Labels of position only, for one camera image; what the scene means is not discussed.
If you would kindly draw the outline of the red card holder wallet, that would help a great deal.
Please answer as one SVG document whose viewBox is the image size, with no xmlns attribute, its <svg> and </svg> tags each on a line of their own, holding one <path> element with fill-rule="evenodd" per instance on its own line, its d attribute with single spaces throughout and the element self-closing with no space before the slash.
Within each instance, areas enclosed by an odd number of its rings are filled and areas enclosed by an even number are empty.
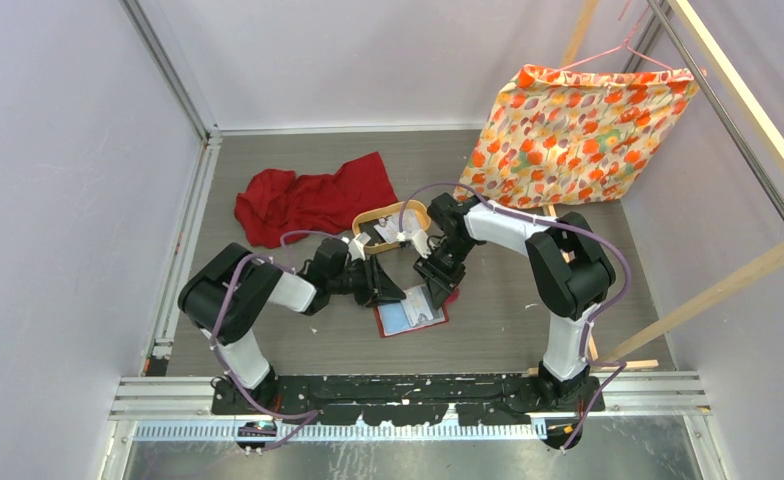
<svg viewBox="0 0 784 480">
<path fill-rule="evenodd" d="M 444 319 L 440 323 L 428 325 L 426 327 L 412 328 L 405 315 L 404 308 L 401 302 L 391 304 L 379 305 L 375 311 L 375 317 L 378 324 L 379 334 L 382 338 L 393 337 L 401 334 L 412 333 L 418 330 L 431 328 L 434 326 L 446 324 L 450 321 L 445 307 L 439 309 L 444 314 Z"/>
</svg>

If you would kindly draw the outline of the white VIP card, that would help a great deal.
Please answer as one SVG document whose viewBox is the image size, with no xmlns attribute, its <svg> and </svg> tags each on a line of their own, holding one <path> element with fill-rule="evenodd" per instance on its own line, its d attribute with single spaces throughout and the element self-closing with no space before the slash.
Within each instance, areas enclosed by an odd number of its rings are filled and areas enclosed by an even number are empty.
<svg viewBox="0 0 784 480">
<path fill-rule="evenodd" d="M 397 214 L 379 218 L 372 228 L 379 235 L 383 243 L 395 243 L 398 241 L 400 224 Z M 420 220 L 413 211 L 405 211 L 403 216 L 403 229 L 405 232 L 421 229 Z"/>
</svg>

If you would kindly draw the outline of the yellow oval tray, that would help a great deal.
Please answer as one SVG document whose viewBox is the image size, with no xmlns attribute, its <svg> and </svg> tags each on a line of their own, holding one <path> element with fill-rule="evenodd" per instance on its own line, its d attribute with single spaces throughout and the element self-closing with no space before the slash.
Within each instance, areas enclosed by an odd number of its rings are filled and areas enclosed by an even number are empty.
<svg viewBox="0 0 784 480">
<path fill-rule="evenodd" d="M 397 214 L 399 218 L 402 207 L 403 202 L 398 202 L 386 207 L 362 212 L 353 219 L 352 231 L 355 236 L 361 231 L 367 231 L 374 239 L 373 245 L 366 247 L 367 253 L 380 254 L 400 247 L 398 241 L 395 243 L 383 243 L 372 226 L 376 224 L 377 220 L 381 217 Z M 432 220 L 428 216 L 427 207 L 424 204 L 417 200 L 411 200 L 407 203 L 404 213 L 407 210 L 413 211 L 418 216 L 421 223 L 421 230 L 427 232 L 430 229 Z"/>
</svg>

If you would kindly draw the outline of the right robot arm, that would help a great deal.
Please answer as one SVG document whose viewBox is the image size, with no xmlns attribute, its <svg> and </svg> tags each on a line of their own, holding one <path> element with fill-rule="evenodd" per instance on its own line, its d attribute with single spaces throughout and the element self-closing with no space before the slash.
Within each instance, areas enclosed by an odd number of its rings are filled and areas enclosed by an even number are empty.
<svg viewBox="0 0 784 480">
<path fill-rule="evenodd" d="M 434 198 L 427 213 L 442 236 L 437 246 L 421 253 L 414 268 L 435 308 L 457 290 L 474 247 L 496 244 L 529 261 L 539 298 L 550 312 L 536 388 L 545 406 L 566 409 L 589 375 L 590 362 L 581 349 L 588 338 L 585 323 L 603 305 L 616 280 L 585 218 L 578 214 L 544 217 L 493 201 L 459 202 L 449 194 Z"/>
</svg>

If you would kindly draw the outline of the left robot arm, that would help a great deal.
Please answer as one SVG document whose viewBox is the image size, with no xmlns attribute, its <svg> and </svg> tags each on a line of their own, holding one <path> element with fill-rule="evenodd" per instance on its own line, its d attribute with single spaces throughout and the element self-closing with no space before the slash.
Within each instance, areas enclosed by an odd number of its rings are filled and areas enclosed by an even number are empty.
<svg viewBox="0 0 784 480">
<path fill-rule="evenodd" d="M 238 403 L 261 414 L 273 405 L 275 373 L 253 333 L 258 316 L 269 304 L 311 316 L 334 295 L 367 308 L 406 298 L 355 241 L 328 238 L 297 271 L 231 243 L 184 285 L 177 306 L 207 338 Z"/>
</svg>

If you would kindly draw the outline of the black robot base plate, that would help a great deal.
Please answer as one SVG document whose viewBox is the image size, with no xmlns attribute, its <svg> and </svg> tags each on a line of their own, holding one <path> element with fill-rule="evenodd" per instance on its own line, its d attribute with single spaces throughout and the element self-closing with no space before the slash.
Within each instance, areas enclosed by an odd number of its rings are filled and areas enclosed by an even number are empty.
<svg viewBox="0 0 784 480">
<path fill-rule="evenodd" d="M 604 402 L 593 396 L 600 382 L 589 376 L 563 391 L 551 381 L 518 373 L 422 375 L 275 375 L 273 395 L 260 403 L 244 397 L 226 377 L 210 382 L 216 415 L 250 415 L 265 407 L 289 424 L 314 411 L 328 426 L 437 425 L 455 417 L 466 427 L 516 425 L 534 413 L 578 417 Z"/>
</svg>

